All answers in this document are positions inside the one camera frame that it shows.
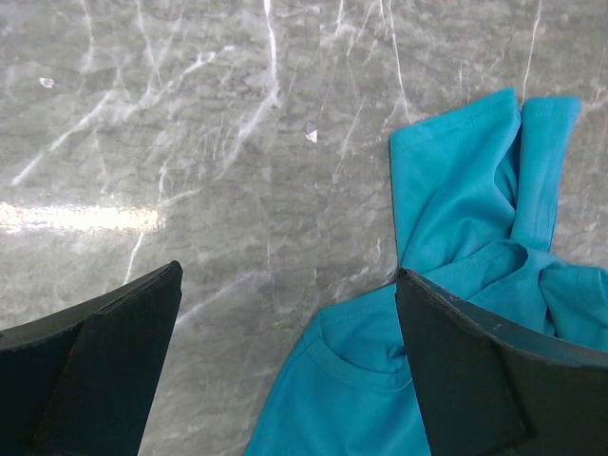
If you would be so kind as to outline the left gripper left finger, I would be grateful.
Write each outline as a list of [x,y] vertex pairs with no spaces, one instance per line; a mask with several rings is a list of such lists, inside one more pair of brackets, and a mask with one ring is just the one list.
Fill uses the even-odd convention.
[[1,332],[4,455],[138,453],[181,304],[172,261]]

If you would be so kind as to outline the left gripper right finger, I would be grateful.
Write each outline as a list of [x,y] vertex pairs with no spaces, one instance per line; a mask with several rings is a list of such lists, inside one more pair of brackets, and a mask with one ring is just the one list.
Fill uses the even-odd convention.
[[396,309],[433,455],[604,455],[607,353],[400,270]]

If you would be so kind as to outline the teal t shirt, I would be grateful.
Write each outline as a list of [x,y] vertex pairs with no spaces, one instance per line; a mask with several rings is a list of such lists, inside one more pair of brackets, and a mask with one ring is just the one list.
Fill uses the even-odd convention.
[[[573,97],[495,92],[389,140],[398,263],[531,330],[607,347],[607,273],[552,253]],[[396,288],[316,314],[249,455],[427,455]]]

